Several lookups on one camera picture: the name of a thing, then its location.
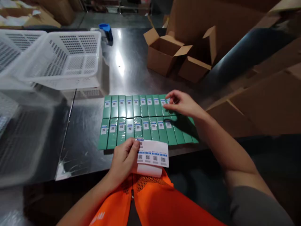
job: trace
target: gray sleeve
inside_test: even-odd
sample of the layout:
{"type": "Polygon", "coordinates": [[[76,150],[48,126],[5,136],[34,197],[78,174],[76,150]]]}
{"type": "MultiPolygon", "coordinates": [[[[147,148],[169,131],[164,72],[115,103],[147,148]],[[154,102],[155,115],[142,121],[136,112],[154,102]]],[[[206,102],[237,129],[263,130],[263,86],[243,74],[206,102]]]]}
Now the gray sleeve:
{"type": "Polygon", "coordinates": [[[272,197],[251,187],[233,189],[231,218],[236,226],[293,226],[289,215],[272,197]]]}

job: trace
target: white plastic basket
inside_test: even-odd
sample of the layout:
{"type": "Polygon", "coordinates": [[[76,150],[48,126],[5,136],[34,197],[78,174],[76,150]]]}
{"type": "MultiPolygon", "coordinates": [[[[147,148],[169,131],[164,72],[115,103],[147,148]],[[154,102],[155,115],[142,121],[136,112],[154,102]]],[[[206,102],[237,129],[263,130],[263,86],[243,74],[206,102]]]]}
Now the white plastic basket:
{"type": "Polygon", "coordinates": [[[0,89],[34,87],[19,81],[18,75],[46,35],[45,31],[0,30],[0,89]]]}
{"type": "Polygon", "coordinates": [[[20,79],[57,90],[100,86],[101,33],[51,32],[41,43],[20,79]]]}

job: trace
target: person's left hand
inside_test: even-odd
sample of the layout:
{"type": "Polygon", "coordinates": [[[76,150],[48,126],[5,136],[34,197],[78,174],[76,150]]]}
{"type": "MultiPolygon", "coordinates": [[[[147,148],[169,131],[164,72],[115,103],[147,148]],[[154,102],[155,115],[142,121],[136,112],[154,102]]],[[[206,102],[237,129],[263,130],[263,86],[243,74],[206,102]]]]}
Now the person's left hand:
{"type": "Polygon", "coordinates": [[[114,188],[117,188],[131,173],[134,163],[137,162],[139,147],[140,142],[132,137],[115,147],[111,168],[107,174],[114,188]]]}

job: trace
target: hand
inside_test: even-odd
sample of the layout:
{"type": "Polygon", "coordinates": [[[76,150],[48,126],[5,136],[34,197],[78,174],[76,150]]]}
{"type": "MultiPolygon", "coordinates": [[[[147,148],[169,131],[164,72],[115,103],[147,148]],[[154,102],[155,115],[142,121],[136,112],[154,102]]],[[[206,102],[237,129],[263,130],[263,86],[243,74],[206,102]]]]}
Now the hand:
{"type": "Polygon", "coordinates": [[[132,137],[115,147],[111,168],[107,174],[113,190],[131,173],[134,163],[137,162],[139,147],[140,142],[132,137]]]}
{"type": "Polygon", "coordinates": [[[182,115],[192,118],[204,119],[208,116],[208,113],[187,93],[174,89],[165,98],[170,98],[169,104],[163,105],[167,110],[177,111],[182,115]]]}

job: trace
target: stack of boxes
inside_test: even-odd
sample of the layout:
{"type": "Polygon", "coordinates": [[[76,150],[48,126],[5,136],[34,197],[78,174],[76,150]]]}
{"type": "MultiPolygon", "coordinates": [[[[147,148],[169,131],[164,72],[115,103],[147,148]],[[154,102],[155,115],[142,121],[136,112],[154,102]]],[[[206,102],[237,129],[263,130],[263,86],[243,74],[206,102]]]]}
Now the stack of boxes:
{"type": "Polygon", "coordinates": [[[130,137],[168,145],[198,143],[192,118],[163,108],[166,95],[105,96],[98,150],[114,149],[130,137]]]}

